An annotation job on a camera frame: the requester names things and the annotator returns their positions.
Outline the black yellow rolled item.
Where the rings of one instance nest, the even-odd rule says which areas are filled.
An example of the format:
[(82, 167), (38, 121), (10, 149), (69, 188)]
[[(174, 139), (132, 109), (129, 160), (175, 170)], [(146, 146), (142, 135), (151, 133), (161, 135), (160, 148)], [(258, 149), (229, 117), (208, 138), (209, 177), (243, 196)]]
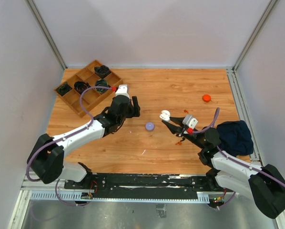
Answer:
[(105, 93), (108, 88), (110, 88), (110, 86), (105, 79), (99, 79), (95, 83), (95, 90), (100, 94)]

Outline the wooden compartment tray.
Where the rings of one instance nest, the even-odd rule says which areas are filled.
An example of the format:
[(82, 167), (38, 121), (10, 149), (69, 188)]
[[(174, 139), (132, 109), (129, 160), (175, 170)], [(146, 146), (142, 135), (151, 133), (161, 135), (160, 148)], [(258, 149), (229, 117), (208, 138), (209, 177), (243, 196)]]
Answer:
[(76, 115), (83, 117), (86, 113), (82, 105), (91, 111), (112, 94), (112, 90), (102, 89), (102, 86), (118, 88), (121, 84), (123, 80), (120, 76), (98, 60), (94, 60), (62, 82), (54, 91)]

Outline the purple earbud charging case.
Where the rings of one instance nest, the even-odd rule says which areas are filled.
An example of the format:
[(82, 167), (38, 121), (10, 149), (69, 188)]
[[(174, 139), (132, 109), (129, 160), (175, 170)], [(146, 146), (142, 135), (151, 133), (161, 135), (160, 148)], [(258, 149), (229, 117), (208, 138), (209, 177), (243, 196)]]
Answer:
[(145, 124), (145, 129), (146, 129), (147, 131), (152, 131), (152, 130), (154, 130), (154, 128), (155, 128), (155, 125), (154, 125), (154, 123), (152, 123), (152, 122), (147, 122), (147, 123)]

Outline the orange charging case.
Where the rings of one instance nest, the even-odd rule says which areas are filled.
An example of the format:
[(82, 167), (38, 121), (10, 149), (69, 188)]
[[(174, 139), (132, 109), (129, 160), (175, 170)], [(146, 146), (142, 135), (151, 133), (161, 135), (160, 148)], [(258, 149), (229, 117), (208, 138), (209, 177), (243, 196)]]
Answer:
[(211, 101), (211, 96), (209, 95), (209, 94), (204, 94), (203, 96), (202, 96), (202, 100), (204, 101), (204, 102), (206, 102), (206, 103), (208, 103), (208, 102), (210, 102)]

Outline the dark blue cloth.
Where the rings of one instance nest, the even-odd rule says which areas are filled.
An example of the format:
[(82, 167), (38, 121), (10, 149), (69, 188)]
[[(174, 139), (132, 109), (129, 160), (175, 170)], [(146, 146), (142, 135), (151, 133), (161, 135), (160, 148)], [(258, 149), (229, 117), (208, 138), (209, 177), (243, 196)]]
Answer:
[(254, 152), (251, 132), (245, 121), (223, 122), (217, 126), (222, 151), (237, 157), (248, 156)]

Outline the black red rolled item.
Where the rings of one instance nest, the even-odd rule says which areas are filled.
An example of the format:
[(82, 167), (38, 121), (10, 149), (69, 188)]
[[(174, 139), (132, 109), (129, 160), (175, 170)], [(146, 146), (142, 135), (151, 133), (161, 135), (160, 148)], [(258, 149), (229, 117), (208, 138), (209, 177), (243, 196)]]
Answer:
[(90, 85), (87, 82), (77, 81), (74, 83), (74, 89), (79, 93), (82, 94), (86, 89), (88, 89)]

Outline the black green rolled item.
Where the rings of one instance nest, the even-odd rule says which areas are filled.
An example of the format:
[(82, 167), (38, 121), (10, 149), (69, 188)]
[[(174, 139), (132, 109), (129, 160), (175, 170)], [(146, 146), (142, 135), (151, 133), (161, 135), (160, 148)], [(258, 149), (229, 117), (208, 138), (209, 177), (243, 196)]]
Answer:
[(69, 86), (69, 84), (67, 82), (61, 84), (57, 89), (56, 92), (60, 95), (60, 96), (64, 96), (66, 93), (68, 93), (72, 88)]

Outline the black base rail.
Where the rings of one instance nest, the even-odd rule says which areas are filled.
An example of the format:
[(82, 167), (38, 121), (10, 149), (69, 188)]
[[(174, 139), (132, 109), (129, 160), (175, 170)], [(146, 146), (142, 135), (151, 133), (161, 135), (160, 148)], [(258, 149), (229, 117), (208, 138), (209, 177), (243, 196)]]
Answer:
[(205, 175), (186, 174), (88, 174), (81, 182), (68, 180), (65, 189), (90, 191), (93, 198), (117, 200), (190, 200), (199, 192), (224, 193)]

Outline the white charging case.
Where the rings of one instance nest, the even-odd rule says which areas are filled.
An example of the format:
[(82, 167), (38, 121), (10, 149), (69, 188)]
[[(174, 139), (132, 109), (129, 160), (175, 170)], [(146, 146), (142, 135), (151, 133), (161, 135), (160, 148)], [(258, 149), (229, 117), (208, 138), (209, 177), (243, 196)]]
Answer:
[(168, 110), (162, 110), (159, 117), (161, 118), (162, 121), (170, 122), (171, 114)]

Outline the black rolled item top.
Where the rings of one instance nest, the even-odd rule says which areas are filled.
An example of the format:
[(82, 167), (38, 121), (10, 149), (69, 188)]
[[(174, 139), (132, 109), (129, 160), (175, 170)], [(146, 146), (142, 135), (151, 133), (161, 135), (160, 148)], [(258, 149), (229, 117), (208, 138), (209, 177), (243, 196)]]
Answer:
[(101, 65), (101, 66), (95, 66), (94, 72), (101, 79), (104, 79), (106, 76), (108, 76), (111, 73), (111, 70), (106, 65)]

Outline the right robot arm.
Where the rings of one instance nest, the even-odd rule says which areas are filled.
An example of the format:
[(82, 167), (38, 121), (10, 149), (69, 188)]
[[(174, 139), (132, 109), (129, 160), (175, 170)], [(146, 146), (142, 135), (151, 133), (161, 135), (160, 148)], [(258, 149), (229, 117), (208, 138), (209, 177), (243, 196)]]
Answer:
[(219, 147), (221, 141), (213, 122), (197, 130), (198, 121), (190, 114), (185, 117), (160, 114), (160, 118), (172, 134), (201, 149), (198, 153), (201, 163), (211, 168), (206, 174), (206, 186), (210, 190), (222, 187), (244, 195), (271, 219), (285, 210), (285, 179), (275, 166), (247, 163), (223, 151)]

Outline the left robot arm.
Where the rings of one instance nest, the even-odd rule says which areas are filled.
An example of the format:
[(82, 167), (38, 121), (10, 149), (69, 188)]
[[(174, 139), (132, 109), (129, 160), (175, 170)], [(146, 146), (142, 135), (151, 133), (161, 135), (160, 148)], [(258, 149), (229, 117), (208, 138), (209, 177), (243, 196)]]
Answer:
[(64, 158), (74, 150), (97, 139), (117, 132), (128, 118), (139, 117), (140, 107), (136, 96), (117, 95), (109, 107), (94, 117), (92, 122), (61, 135), (41, 135), (27, 159), (27, 170), (37, 178), (30, 181), (52, 183), (58, 179), (74, 181), (86, 189), (92, 184), (91, 170), (81, 162), (70, 163)]

